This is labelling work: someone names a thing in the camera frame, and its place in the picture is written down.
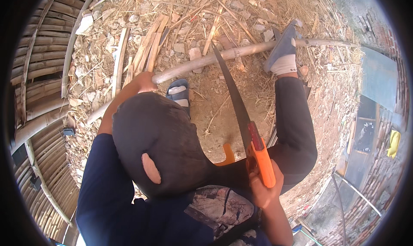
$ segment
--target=hand saw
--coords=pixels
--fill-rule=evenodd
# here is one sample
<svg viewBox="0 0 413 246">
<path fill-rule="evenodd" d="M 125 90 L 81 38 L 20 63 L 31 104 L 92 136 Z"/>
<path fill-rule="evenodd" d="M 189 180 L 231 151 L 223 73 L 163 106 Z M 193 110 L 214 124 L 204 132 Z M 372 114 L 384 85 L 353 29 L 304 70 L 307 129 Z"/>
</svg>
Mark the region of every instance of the hand saw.
<svg viewBox="0 0 413 246">
<path fill-rule="evenodd" d="M 262 183 L 267 188 L 272 188 L 276 184 L 276 177 L 264 139 L 260 137 L 255 122 L 250 120 L 240 92 L 238 91 L 237 85 L 231 76 L 230 70 L 225 64 L 224 59 L 215 44 L 211 42 L 211 45 L 214 49 L 219 66 L 221 66 L 222 74 L 224 75 L 231 101 L 234 105 L 242 142 L 244 143 L 245 154 L 247 155 L 247 171 L 252 172 L 254 168 L 258 166 Z"/>
</svg>

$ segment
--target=hand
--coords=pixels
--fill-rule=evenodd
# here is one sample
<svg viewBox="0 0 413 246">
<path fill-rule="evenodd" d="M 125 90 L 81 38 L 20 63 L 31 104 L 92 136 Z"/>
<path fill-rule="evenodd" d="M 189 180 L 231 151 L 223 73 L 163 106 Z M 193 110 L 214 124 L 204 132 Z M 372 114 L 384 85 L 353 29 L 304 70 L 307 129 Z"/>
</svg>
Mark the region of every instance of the hand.
<svg viewBox="0 0 413 246">
<path fill-rule="evenodd" d="M 258 167 L 250 173 L 250 187 L 252 190 L 254 204 L 262 209 L 267 208 L 272 202 L 279 202 L 282 185 L 284 184 L 284 175 L 282 174 L 280 168 L 272 159 L 271 163 L 273 166 L 274 175 L 276 177 L 276 185 L 272 188 L 267 188 L 262 183 L 259 177 Z"/>
<path fill-rule="evenodd" d="M 144 71 L 139 73 L 134 79 L 133 82 L 137 84 L 140 89 L 138 93 L 155 91 L 158 89 L 158 86 L 152 83 L 153 72 Z"/>
</svg>

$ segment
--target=bamboo wall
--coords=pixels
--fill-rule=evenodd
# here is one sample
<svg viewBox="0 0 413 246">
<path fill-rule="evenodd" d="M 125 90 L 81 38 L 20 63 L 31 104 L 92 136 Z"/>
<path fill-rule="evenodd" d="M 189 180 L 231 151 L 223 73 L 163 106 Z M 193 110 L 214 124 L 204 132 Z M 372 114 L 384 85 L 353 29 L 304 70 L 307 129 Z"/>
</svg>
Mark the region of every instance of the bamboo wall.
<svg viewBox="0 0 413 246">
<path fill-rule="evenodd" d="M 18 134 L 19 132 L 26 132 L 24 128 L 30 126 L 30 123 L 40 123 L 36 120 L 43 118 L 46 116 L 45 114 L 52 110 L 58 111 L 57 109 L 61 109 L 61 111 L 67 112 L 67 106 L 63 108 L 62 106 L 68 104 L 68 102 L 60 98 L 61 78 L 43 81 L 35 81 L 34 78 L 63 70 L 72 27 L 85 0 L 52 1 L 50 9 L 47 11 L 35 36 L 32 52 L 30 53 L 29 48 L 31 39 L 41 21 L 43 9 L 47 7 L 49 0 L 40 2 L 38 9 L 30 18 L 23 32 L 23 37 L 15 54 L 11 83 L 15 86 Z M 25 96 L 27 122 L 22 123 L 22 90 L 20 84 L 23 80 L 24 65 L 28 56 L 30 56 L 30 60 L 28 61 L 28 82 Z M 47 121 L 47 124 L 44 124 L 43 127 L 45 128 L 31 137 L 35 158 L 54 199 L 65 215 L 70 218 L 76 209 L 79 189 L 70 175 L 70 168 L 66 160 L 65 141 L 61 134 L 63 129 L 62 119 L 56 122 Z M 33 169 L 29 159 L 26 157 L 20 166 L 14 167 L 14 172 L 27 208 L 41 232 L 46 237 L 62 242 L 68 224 L 55 211 L 43 190 L 40 188 L 36 191 L 31 185 L 30 178 Z"/>
<path fill-rule="evenodd" d="M 71 217 L 76 209 L 79 189 L 70 175 L 66 161 L 65 140 L 61 134 L 63 122 L 57 121 L 34 135 L 35 158 L 46 185 L 64 213 Z M 36 191 L 30 183 L 33 169 L 28 158 L 21 166 L 14 168 L 18 188 L 26 202 L 27 209 L 46 237 L 62 242 L 67 223 L 55 211 L 43 190 Z"/>
</svg>

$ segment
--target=foot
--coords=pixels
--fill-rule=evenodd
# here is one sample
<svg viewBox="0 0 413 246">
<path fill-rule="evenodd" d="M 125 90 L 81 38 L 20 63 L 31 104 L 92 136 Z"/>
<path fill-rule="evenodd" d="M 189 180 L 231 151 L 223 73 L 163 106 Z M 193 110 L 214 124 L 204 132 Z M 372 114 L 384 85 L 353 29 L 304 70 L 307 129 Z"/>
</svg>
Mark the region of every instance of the foot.
<svg viewBox="0 0 413 246">
<path fill-rule="evenodd" d="M 173 81 L 168 88 L 166 97 L 182 106 L 188 114 L 189 119 L 191 119 L 189 112 L 188 81 L 185 78 Z"/>
<path fill-rule="evenodd" d="M 291 21 L 282 32 L 277 45 L 271 51 L 270 57 L 264 64 L 266 72 L 273 72 L 276 76 L 297 71 L 295 64 L 295 27 L 296 20 Z"/>
</svg>

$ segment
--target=hay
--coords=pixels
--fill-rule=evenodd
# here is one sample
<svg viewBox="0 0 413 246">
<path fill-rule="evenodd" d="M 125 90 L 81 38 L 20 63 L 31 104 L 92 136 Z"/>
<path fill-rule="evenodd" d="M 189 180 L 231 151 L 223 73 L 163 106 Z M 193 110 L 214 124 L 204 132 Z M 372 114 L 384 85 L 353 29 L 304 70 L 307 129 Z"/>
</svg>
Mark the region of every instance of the hay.
<svg viewBox="0 0 413 246">
<path fill-rule="evenodd" d="M 236 0 L 227 0 L 226 5 L 229 6 L 233 1 Z M 359 44 L 352 30 L 347 26 L 345 18 L 333 7 L 330 0 L 238 1 L 244 5 L 244 9 L 231 9 L 231 11 L 240 21 L 245 22 L 249 32 L 258 42 L 263 42 L 264 37 L 254 30 L 253 27 L 256 24 L 264 25 L 267 29 L 274 26 L 282 31 L 292 19 L 297 18 L 302 22 L 302 27 L 297 27 L 297 32 L 304 38 L 334 39 Z M 195 15 L 189 16 L 176 28 L 173 28 L 166 38 L 155 63 L 156 71 L 164 71 L 189 60 L 186 53 L 173 51 L 174 44 L 183 43 L 186 48 L 195 45 L 201 47 L 201 51 L 203 50 L 218 8 L 219 4 L 215 0 L 106 0 L 93 9 L 93 13 L 108 9 L 113 10 L 113 12 L 105 19 L 100 17 L 94 21 L 93 30 L 88 36 L 78 37 L 74 48 L 73 66 L 69 72 L 71 79 L 69 98 L 74 103 L 71 104 L 68 115 L 76 120 L 77 132 L 74 137 L 68 137 L 66 141 L 72 176 L 78 186 L 80 186 L 82 179 L 79 173 L 82 172 L 76 170 L 84 170 L 92 141 L 100 126 L 100 120 L 87 125 L 86 119 L 94 110 L 111 99 L 111 93 L 108 91 L 112 81 L 114 59 L 110 50 L 119 43 L 123 23 L 131 28 L 126 45 L 125 62 L 123 63 L 123 67 L 125 67 L 128 56 L 136 54 L 139 47 L 135 41 L 146 34 L 158 14 L 169 16 L 167 27 L 171 27 L 176 21 L 185 17 L 187 12 L 197 10 Z M 249 13 L 251 16 L 245 19 L 245 13 Z M 128 21 L 132 15 L 138 16 L 136 22 Z M 229 37 L 230 32 L 234 34 L 237 46 L 243 39 L 249 39 L 251 42 L 243 28 L 234 21 L 231 15 L 224 10 L 221 16 L 212 38 L 218 47 L 222 47 L 222 45 L 217 41 L 217 37 L 225 33 Z M 297 67 L 308 69 L 304 81 L 308 82 L 308 86 L 312 88 L 309 107 L 312 109 L 313 119 L 336 112 L 336 118 L 341 120 L 341 125 L 337 127 L 339 134 L 329 138 L 337 141 L 333 149 L 324 148 L 321 142 L 317 143 L 319 155 L 327 155 L 325 159 L 328 160 L 324 160 L 322 163 L 323 168 L 315 168 L 302 182 L 302 184 L 310 182 L 311 189 L 307 187 L 305 190 L 296 191 L 296 193 L 304 195 L 303 202 L 298 203 L 290 198 L 283 202 L 287 215 L 299 216 L 302 214 L 303 203 L 311 205 L 315 201 L 316 194 L 328 178 L 328 172 L 335 165 L 348 141 L 350 124 L 355 118 L 359 103 L 361 57 L 362 52 L 359 47 L 297 48 Z M 227 61 L 227 64 L 240 88 L 241 95 L 245 98 L 255 99 L 257 105 L 264 106 L 267 113 L 262 118 L 268 120 L 269 123 L 275 123 L 274 83 L 276 78 L 264 73 L 262 68 L 256 68 L 256 66 L 262 66 L 264 61 L 265 58 L 260 54 L 243 57 L 242 62 L 245 69 L 248 70 L 247 73 L 238 69 L 236 61 Z M 75 69 L 81 69 L 81 66 L 84 66 L 84 73 L 78 77 Z M 205 68 L 204 71 L 208 75 L 218 77 L 220 73 L 218 66 L 212 65 Z M 189 73 L 187 78 L 190 83 L 199 84 L 199 80 L 204 78 L 203 75 Z M 165 94 L 168 84 L 168 82 L 160 84 L 157 92 Z M 200 95 L 194 103 L 204 101 L 205 97 L 197 91 L 196 85 L 193 89 Z M 229 102 L 224 101 L 226 88 L 219 89 L 216 91 L 216 96 L 222 99 L 219 108 L 221 111 L 223 107 L 227 107 Z M 214 121 L 215 115 L 211 115 L 209 126 Z M 204 135 L 208 135 L 208 132 L 209 128 L 204 131 Z M 141 197 L 138 190 L 136 191 L 136 197 Z"/>
</svg>

